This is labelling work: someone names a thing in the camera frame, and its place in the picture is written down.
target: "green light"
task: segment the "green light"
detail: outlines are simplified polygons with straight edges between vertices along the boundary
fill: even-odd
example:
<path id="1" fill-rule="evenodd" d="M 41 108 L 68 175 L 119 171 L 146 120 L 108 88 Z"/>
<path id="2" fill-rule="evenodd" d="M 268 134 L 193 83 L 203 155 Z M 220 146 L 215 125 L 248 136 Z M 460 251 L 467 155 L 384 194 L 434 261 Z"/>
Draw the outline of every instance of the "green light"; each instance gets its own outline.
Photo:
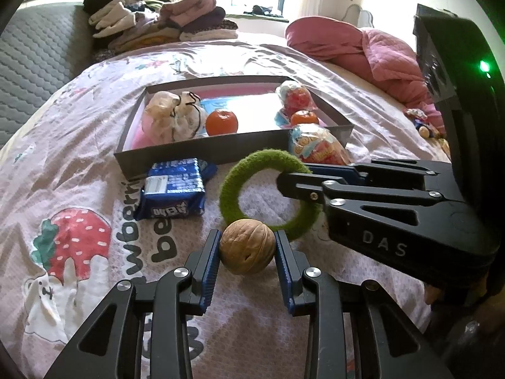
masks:
<path id="1" fill-rule="evenodd" d="M 486 61 L 481 61 L 480 62 L 480 70 L 483 73 L 489 73 L 489 71 L 491 70 L 491 67 L 489 67 L 489 64 Z"/>

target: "plastic bag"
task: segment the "plastic bag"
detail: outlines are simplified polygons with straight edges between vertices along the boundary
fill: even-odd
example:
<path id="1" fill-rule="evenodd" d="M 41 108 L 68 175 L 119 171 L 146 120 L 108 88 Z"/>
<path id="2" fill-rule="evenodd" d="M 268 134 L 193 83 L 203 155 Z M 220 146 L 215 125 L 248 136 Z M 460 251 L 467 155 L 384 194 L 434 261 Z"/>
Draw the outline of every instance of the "plastic bag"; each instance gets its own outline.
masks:
<path id="1" fill-rule="evenodd" d="M 205 126 L 207 113 L 200 97 L 190 91 L 175 95 L 159 91 L 152 97 L 142 114 L 142 131 L 155 144 L 192 139 Z"/>
<path id="2" fill-rule="evenodd" d="M 326 128 L 301 123 L 291 130 L 289 152 L 304 163 L 349 165 L 351 160 L 340 142 Z"/>
<path id="3" fill-rule="evenodd" d="M 283 111 L 288 118 L 297 111 L 317 110 L 309 90 L 297 81 L 284 81 L 277 89 L 277 94 L 282 100 Z"/>

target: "pink blanket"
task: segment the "pink blanket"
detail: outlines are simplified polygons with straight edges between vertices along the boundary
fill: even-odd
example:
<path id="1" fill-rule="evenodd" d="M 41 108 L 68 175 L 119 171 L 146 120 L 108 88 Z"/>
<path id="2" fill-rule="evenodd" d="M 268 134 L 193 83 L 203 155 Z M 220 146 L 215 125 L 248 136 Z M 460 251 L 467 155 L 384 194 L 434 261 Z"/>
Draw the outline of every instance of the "pink blanket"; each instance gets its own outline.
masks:
<path id="1" fill-rule="evenodd" d="M 406 107 L 420 108 L 433 126 L 445 133 L 416 53 L 397 37 L 332 18 L 303 17 L 286 28 L 286 40 L 289 47 L 351 71 Z"/>

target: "orange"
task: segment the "orange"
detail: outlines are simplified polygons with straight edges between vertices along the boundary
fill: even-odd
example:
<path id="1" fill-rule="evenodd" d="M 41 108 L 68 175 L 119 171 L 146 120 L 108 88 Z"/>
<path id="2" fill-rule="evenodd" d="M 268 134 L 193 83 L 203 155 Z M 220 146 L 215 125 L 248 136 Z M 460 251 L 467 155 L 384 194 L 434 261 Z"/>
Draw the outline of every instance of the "orange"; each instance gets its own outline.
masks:
<path id="1" fill-rule="evenodd" d="M 209 135 L 233 134 L 238 130 L 235 113 L 228 110 L 214 110 L 207 117 L 205 129 Z"/>
<path id="2" fill-rule="evenodd" d="M 312 111 L 297 111 L 291 116 L 291 125 L 295 126 L 299 123 L 317 123 L 319 124 L 319 118 L 315 112 Z"/>

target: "green fuzzy ring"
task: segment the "green fuzzy ring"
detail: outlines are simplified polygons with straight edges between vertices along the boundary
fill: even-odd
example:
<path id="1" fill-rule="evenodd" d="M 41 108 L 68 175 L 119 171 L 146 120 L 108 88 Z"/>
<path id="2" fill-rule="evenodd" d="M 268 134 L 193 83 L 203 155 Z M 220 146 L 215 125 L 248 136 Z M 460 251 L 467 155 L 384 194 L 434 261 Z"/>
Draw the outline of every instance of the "green fuzzy ring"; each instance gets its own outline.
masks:
<path id="1" fill-rule="evenodd" d="M 298 158 L 277 149 L 265 149 L 252 153 L 235 165 L 226 176 L 221 195 L 219 209 L 227 225 L 239 219 L 249 219 L 238 206 L 238 196 L 243 185 L 255 173 L 267 168 L 280 172 L 301 172 L 310 174 L 311 171 Z M 283 225 L 268 227 L 272 231 L 284 229 L 290 241 L 300 238 L 317 220 L 321 206 L 313 202 L 300 202 L 300 209 L 295 217 Z"/>

